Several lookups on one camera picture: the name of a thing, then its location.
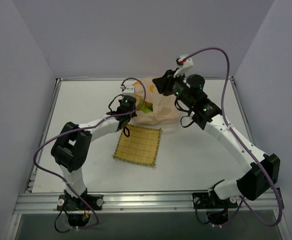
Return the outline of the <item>aluminium front rail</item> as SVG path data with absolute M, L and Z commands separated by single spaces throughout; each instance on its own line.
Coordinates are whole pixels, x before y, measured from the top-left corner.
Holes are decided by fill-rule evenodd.
M 191 212 L 194 191 L 101 192 L 106 213 Z M 60 192 L 21 193 L 14 214 L 56 214 Z

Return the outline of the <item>yellow green fake fruit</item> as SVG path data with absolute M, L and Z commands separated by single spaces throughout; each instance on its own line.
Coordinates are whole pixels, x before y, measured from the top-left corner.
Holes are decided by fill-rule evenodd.
M 151 102 L 145 101 L 139 110 L 145 114 L 151 113 L 153 112 L 153 104 Z

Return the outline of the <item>woven bamboo mat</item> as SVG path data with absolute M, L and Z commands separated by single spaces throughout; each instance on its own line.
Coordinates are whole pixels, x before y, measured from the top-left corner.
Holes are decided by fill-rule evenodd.
M 120 134 L 113 158 L 135 165 L 154 167 L 161 133 L 160 128 L 127 125 Z

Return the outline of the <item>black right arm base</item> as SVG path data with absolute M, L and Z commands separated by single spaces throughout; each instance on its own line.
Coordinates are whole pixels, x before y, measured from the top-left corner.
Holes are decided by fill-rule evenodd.
M 229 210 L 239 207 L 237 198 L 219 199 L 217 194 L 209 189 L 192 193 L 192 204 L 197 221 L 202 225 L 211 224 L 220 228 L 230 220 Z M 199 210 L 206 210 L 206 220 L 199 217 Z

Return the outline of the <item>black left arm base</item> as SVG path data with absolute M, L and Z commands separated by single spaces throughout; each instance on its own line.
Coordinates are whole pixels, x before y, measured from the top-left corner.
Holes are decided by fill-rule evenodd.
M 75 196 L 71 196 L 64 190 L 59 195 L 56 210 L 67 217 L 67 223 L 71 228 L 88 229 L 100 223 L 97 211 L 101 211 L 104 204 L 102 194 L 90 194 L 87 190 L 80 196 L 84 202 Z

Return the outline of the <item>translucent cream plastic bag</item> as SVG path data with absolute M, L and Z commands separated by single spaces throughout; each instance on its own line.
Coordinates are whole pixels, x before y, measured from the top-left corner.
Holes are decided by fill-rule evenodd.
M 135 123 L 155 125 L 160 122 L 174 120 L 180 116 L 180 112 L 175 107 L 175 96 L 159 94 L 152 80 L 152 77 L 145 77 L 140 81 L 146 89 L 145 101 L 153 104 L 153 112 L 144 113 L 138 110 L 136 112 L 137 116 L 133 118 Z

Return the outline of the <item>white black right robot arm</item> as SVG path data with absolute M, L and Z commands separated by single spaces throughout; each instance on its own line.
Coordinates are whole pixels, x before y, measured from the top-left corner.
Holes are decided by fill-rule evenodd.
M 215 138 L 236 160 L 244 175 L 234 180 L 221 180 L 208 193 L 209 203 L 220 206 L 230 197 L 244 197 L 254 201 L 278 181 L 280 159 L 268 155 L 254 146 L 222 115 L 222 110 L 204 92 L 205 79 L 192 74 L 174 76 L 167 70 L 162 77 L 154 78 L 157 91 L 163 96 L 175 96 L 187 109 L 192 123 Z

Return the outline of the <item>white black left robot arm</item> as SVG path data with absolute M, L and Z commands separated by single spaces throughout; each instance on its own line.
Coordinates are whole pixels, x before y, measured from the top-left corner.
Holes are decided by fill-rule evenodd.
M 62 171 L 62 176 L 65 179 L 64 194 L 69 198 L 68 202 L 74 209 L 83 209 L 88 200 L 82 166 L 86 161 L 91 142 L 107 134 L 125 130 L 131 118 L 136 115 L 131 113 L 135 109 L 136 98 L 130 95 L 122 95 L 117 109 L 107 112 L 104 118 L 85 124 L 68 122 L 64 125 L 62 134 L 71 130 L 82 129 L 59 137 L 50 152 Z M 83 129 L 95 125 L 96 128 Z

